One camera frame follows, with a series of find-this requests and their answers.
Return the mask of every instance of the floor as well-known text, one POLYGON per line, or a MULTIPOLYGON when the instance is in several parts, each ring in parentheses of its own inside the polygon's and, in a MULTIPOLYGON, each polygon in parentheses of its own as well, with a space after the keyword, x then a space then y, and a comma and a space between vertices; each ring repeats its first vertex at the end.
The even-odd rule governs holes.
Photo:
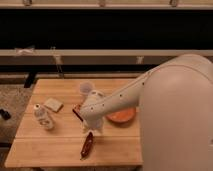
MULTIPOLYGON (((23 88, 23 84, 1 84, 0 79, 0 108, 7 110, 12 118, 3 121, 0 118, 0 142, 12 142, 33 90, 23 88)), ((0 171, 32 171, 31 168, 6 169, 4 161, 8 150, 0 149, 0 171)), ((83 167, 83 168, 43 168, 45 171, 133 171, 135 167, 83 167)))

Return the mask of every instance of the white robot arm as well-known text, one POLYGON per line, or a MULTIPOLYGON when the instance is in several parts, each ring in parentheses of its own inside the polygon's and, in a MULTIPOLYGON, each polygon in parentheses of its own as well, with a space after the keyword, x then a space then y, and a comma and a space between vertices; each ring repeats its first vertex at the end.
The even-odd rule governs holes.
POLYGON ((106 114, 139 106, 144 171, 213 170, 213 65, 182 55, 107 97, 92 91, 80 109, 96 129, 106 114))

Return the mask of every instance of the small white object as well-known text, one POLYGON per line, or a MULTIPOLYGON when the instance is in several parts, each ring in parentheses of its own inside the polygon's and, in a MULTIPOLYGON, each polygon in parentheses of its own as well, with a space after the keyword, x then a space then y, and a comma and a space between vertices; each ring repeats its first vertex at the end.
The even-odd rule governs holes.
POLYGON ((51 130, 54 128, 53 120, 45 110, 43 106, 40 104, 34 105, 34 115, 38 120, 39 124, 44 127, 46 130, 51 130))
POLYGON ((49 108, 53 112, 58 112, 59 109, 63 106, 63 103, 56 99, 49 98, 44 102, 44 106, 49 108))
POLYGON ((87 98, 88 94, 94 89, 93 83, 87 81, 87 82, 82 82, 79 85, 79 92, 84 98, 84 100, 87 98))

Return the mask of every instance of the table leg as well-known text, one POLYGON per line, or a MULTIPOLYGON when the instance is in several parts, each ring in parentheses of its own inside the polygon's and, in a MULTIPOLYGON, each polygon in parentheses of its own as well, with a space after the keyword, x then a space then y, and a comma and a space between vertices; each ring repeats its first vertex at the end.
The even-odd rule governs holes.
POLYGON ((136 168, 133 169, 133 171, 143 171, 143 167, 137 166, 136 168))
POLYGON ((42 168, 40 167, 32 167, 33 171, 44 171, 42 168))
POLYGON ((0 142, 0 148, 10 148, 12 144, 0 142))

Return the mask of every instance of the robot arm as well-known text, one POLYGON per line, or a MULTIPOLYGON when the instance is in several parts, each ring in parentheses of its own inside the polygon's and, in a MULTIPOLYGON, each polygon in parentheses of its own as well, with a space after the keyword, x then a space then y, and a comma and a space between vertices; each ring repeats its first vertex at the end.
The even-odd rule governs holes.
POLYGON ((141 94, 143 86, 153 73, 163 68, 178 66, 196 70, 208 79, 212 79, 213 71, 210 71, 206 65, 212 66, 210 61, 199 55, 182 55, 142 74, 109 96, 104 97, 101 92, 93 90, 80 109, 81 117, 89 128, 99 129, 104 115, 139 105, 139 101, 143 98, 141 94))

